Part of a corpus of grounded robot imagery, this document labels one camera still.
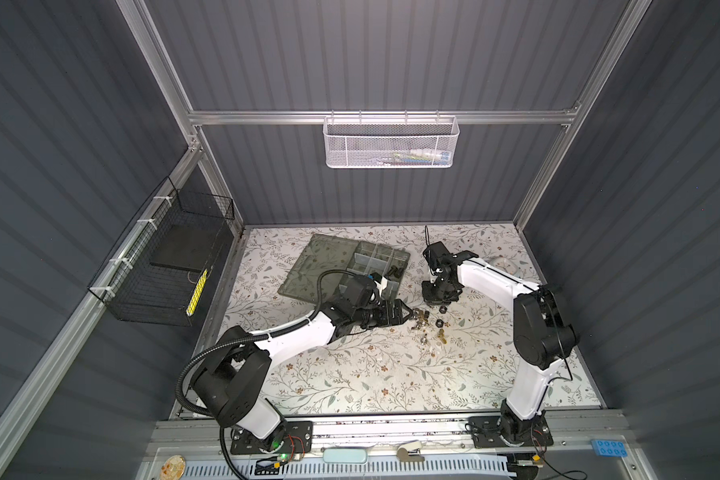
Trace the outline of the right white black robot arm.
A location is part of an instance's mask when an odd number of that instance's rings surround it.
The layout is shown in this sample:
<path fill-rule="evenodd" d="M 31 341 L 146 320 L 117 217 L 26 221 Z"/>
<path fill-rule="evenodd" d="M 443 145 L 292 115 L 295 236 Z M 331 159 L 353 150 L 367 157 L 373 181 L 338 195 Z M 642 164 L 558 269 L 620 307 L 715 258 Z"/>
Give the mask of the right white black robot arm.
<path fill-rule="evenodd" d="M 426 304 L 447 307 L 469 288 L 512 315 L 513 344 L 521 362 L 502 410 L 518 421 L 539 416 L 550 383 L 579 342 L 565 319 L 563 300 L 550 286 L 511 275 L 471 251 L 452 253 L 436 242 L 425 248 L 423 257 L 433 275 L 422 283 Z"/>

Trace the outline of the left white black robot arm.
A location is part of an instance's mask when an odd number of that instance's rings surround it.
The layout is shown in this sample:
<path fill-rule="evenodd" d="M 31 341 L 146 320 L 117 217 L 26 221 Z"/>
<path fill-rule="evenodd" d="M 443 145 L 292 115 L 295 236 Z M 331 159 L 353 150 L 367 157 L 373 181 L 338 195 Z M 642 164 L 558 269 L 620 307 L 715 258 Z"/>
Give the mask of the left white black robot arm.
<path fill-rule="evenodd" d="M 275 451 L 287 436 L 287 421 L 262 387 L 271 371 L 308 350 L 352 334 L 398 327 L 414 316 L 400 299 L 382 296 L 385 279 L 329 269 L 316 281 L 317 302 L 306 316 L 280 327 L 248 332 L 228 329 L 199 352 L 179 374 L 176 400 L 187 411 L 214 419 L 221 429 L 237 427 Z"/>

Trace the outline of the pile of screws and nuts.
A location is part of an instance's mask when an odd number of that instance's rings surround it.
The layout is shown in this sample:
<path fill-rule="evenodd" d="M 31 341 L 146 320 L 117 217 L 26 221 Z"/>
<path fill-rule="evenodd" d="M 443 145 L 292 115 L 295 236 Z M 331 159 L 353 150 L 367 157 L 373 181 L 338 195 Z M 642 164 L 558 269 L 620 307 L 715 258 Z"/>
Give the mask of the pile of screws and nuts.
<path fill-rule="evenodd" d="M 420 347 L 436 349 L 448 344 L 450 323 L 446 319 L 432 314 L 429 310 L 415 308 L 412 321 L 410 331 Z"/>

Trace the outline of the floral table mat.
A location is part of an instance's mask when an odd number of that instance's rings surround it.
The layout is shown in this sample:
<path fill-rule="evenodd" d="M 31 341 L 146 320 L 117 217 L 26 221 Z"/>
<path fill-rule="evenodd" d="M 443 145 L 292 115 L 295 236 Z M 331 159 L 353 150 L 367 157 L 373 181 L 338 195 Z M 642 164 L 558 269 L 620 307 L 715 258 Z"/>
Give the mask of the floral table mat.
<path fill-rule="evenodd" d="M 224 305 L 223 328 L 263 330 L 310 312 L 310 304 L 285 297 L 279 289 L 315 234 L 315 228 L 255 228 L 248 233 Z M 475 252 L 510 274 L 538 280 L 510 224 L 329 227 L 326 234 L 405 250 L 410 261 L 398 295 L 413 308 L 423 304 L 421 282 L 429 271 L 422 253 L 431 242 L 443 242 L 454 252 Z M 498 408 L 519 364 L 510 314 L 472 290 L 445 313 L 431 313 L 450 323 L 448 344 L 442 348 L 420 347 L 410 331 L 413 321 L 356 332 L 277 366 L 262 394 L 290 415 Z"/>

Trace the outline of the pens in white basket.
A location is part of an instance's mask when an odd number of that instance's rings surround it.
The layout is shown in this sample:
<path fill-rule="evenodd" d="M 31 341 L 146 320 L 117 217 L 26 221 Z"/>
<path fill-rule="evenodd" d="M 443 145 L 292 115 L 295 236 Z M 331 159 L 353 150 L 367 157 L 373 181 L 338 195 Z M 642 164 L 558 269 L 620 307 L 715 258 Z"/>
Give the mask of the pens in white basket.
<path fill-rule="evenodd" d="M 439 149 L 413 149 L 387 152 L 376 158 L 380 165 L 393 166 L 429 166 L 448 168 L 452 165 L 452 152 Z"/>

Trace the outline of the light teal flat box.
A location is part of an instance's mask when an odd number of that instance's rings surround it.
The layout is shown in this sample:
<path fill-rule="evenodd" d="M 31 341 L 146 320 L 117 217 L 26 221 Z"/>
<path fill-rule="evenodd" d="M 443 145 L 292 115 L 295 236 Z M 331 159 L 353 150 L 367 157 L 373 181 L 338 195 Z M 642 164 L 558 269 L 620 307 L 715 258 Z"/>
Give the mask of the light teal flat box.
<path fill-rule="evenodd" d="M 368 452 L 364 448 L 354 447 L 326 448 L 322 460 L 326 464 L 362 465 L 368 461 Z"/>

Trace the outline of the round wooden disc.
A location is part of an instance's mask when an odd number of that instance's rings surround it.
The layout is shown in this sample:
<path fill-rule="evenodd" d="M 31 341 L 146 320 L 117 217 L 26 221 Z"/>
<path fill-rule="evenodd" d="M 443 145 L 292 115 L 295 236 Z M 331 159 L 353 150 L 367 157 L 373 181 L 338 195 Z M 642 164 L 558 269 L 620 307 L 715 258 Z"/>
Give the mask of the round wooden disc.
<path fill-rule="evenodd" d="M 160 480 L 181 480 L 187 468 L 186 459 L 181 455 L 172 455 L 160 468 Z"/>

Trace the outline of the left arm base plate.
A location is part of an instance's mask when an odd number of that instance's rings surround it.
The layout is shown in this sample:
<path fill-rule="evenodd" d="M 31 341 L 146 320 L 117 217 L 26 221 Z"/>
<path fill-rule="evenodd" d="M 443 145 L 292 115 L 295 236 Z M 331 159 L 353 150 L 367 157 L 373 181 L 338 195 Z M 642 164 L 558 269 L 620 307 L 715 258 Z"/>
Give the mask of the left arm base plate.
<path fill-rule="evenodd" d="M 268 436 L 260 439 L 242 427 L 231 431 L 229 451 L 232 455 L 303 454 L 312 448 L 314 423 L 310 421 L 285 421 Z"/>

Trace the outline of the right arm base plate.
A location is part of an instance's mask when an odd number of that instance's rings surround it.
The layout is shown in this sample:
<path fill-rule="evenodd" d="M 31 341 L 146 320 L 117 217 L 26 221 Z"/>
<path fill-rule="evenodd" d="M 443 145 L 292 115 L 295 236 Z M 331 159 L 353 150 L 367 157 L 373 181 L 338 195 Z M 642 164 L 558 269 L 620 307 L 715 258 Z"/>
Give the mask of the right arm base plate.
<path fill-rule="evenodd" d="M 554 444 L 551 430 L 543 414 L 532 419 L 517 420 L 512 415 L 469 417 L 465 430 L 476 448 L 540 447 Z"/>

